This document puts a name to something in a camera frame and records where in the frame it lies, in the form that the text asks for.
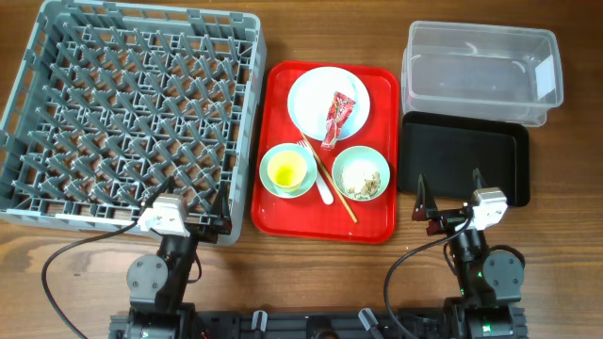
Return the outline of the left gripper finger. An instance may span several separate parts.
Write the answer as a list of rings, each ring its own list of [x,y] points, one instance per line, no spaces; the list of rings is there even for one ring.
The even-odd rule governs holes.
[[[152,206],[155,200],[164,193],[171,194],[175,187],[175,180],[170,176],[157,190],[149,197],[149,206]]]
[[[228,221],[231,220],[227,184],[219,184],[215,200],[210,208],[210,215]]]

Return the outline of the rice and food scraps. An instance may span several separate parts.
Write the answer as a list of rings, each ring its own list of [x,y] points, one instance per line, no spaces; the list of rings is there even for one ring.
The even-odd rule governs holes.
[[[368,200],[381,186],[381,174],[377,167],[365,160],[350,162],[341,171],[344,192],[355,200]]]

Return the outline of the light green bowl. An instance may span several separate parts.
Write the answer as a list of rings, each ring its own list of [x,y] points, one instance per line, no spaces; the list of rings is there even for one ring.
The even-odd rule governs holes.
[[[354,198],[348,196],[343,189],[343,185],[341,183],[341,171],[342,169],[348,165],[350,162],[356,160],[365,160],[373,163],[379,173],[381,174],[381,186],[378,193],[368,200],[355,200]],[[342,151],[334,160],[332,165],[332,176],[338,191],[345,197],[350,200],[356,202],[368,202],[375,200],[380,197],[389,184],[389,180],[391,178],[389,164],[385,160],[385,158],[376,150],[369,148],[368,146],[352,146],[348,149]]]

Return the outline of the yellow cup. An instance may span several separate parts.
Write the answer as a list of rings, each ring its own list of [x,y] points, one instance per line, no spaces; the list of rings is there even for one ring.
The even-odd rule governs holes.
[[[268,162],[269,179],[282,191],[296,190],[307,173],[307,164],[303,156],[295,151],[276,153]]]

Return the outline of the red snack wrapper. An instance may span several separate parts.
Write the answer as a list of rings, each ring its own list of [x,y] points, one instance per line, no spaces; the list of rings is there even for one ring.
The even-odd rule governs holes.
[[[321,148],[331,150],[334,148],[341,134],[343,125],[352,113],[355,101],[349,96],[336,91],[332,99],[326,118],[326,135],[321,143]]]

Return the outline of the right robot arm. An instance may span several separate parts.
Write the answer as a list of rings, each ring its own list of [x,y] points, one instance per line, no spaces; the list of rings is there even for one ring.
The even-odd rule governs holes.
[[[521,300],[526,260],[507,246],[490,246],[485,230],[501,222],[508,209],[498,187],[488,187],[473,169],[475,190],[458,209],[440,210],[425,176],[418,177],[414,221],[426,221],[428,235],[442,235],[448,266],[461,295],[445,300],[432,338],[520,338],[525,317],[514,305]]]

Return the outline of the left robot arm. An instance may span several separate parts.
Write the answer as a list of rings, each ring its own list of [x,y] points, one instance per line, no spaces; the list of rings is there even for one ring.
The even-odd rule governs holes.
[[[138,221],[143,231],[155,231],[161,242],[155,254],[143,255],[128,268],[130,309],[123,320],[111,318],[111,338],[209,338],[210,329],[197,315],[192,303],[184,303],[193,266],[200,264],[197,247],[215,244],[221,234],[232,232],[228,188],[218,185],[210,206],[208,224],[186,221],[185,199],[173,193],[169,178],[144,203]]]

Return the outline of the grey dishwasher rack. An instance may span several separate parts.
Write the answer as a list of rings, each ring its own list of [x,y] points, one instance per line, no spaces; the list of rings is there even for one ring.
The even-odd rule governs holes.
[[[168,179],[206,225],[225,187],[241,233],[267,45],[251,13],[46,1],[1,117],[1,218],[112,232]]]

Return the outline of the black plastic tray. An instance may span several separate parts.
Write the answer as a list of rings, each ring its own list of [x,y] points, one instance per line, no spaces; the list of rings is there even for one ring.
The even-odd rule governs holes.
[[[399,132],[398,191],[417,192],[424,176],[436,197],[467,199],[473,170],[513,207],[530,202],[530,139],[521,124],[424,112],[406,113]]]

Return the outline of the white plastic fork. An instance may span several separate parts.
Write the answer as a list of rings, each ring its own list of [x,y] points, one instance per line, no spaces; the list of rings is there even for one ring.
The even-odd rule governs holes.
[[[298,141],[298,144],[300,146],[302,146],[310,155],[314,155],[313,151],[310,148],[310,145],[305,141],[305,140],[300,140]],[[331,205],[334,203],[334,196],[331,193],[329,187],[327,186],[327,184],[325,183],[321,173],[319,170],[317,170],[317,179],[316,179],[316,186],[318,188],[318,192],[320,197],[322,198],[323,202],[326,205]]]

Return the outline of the wooden chopstick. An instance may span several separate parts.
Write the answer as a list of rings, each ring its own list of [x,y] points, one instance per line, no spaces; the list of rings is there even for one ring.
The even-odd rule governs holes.
[[[338,191],[336,184],[334,182],[334,179],[332,177],[332,175],[329,173],[329,171],[327,171],[326,167],[324,166],[322,160],[319,158],[318,153],[314,150],[314,148],[312,147],[311,143],[308,141],[307,137],[305,134],[302,134],[302,141],[301,141],[301,145],[308,149],[312,155],[314,156],[315,160],[317,161],[319,167],[322,169],[323,173],[325,174],[328,182],[331,184],[331,186],[334,189],[334,193],[337,195],[337,197],[339,198],[339,200],[342,202],[342,204],[344,205],[345,209],[347,210],[348,214],[350,215],[352,221],[354,223],[358,222],[358,218],[357,216],[355,216],[355,214],[353,213],[352,209],[350,208],[350,206],[348,205],[346,199],[343,197],[343,195]]]

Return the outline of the red plastic tray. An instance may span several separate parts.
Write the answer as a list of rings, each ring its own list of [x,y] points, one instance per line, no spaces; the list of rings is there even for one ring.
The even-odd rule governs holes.
[[[290,119],[286,99],[304,73],[317,68],[314,62],[283,61],[268,75],[262,117],[258,156],[263,157],[274,146],[295,143],[302,134]],[[279,198],[268,191],[256,174],[253,185],[251,218],[262,232],[272,235],[319,238],[379,244],[387,240],[396,228],[398,212],[397,155],[399,131],[399,81],[383,68],[341,65],[366,86],[370,111],[359,132],[338,141],[332,151],[322,150],[319,140],[310,143],[327,169],[333,166],[339,153],[352,146],[367,146],[379,152],[390,168],[390,183],[384,193],[368,202],[347,203],[357,217],[353,222],[339,198],[325,204],[315,186],[297,198]]]

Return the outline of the clear plastic bin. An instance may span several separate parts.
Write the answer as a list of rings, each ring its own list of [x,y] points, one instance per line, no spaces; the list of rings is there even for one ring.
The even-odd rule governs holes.
[[[539,127],[563,100],[562,59],[550,30],[434,21],[409,27],[401,71],[405,113]]]

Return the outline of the large light blue plate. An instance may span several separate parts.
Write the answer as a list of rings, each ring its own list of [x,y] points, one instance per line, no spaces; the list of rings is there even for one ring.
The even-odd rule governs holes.
[[[302,74],[291,87],[287,110],[294,125],[312,139],[326,136],[328,110],[336,92],[355,102],[343,124],[338,140],[356,134],[365,124],[370,112],[370,99],[364,83],[353,73],[337,67],[318,67]]]

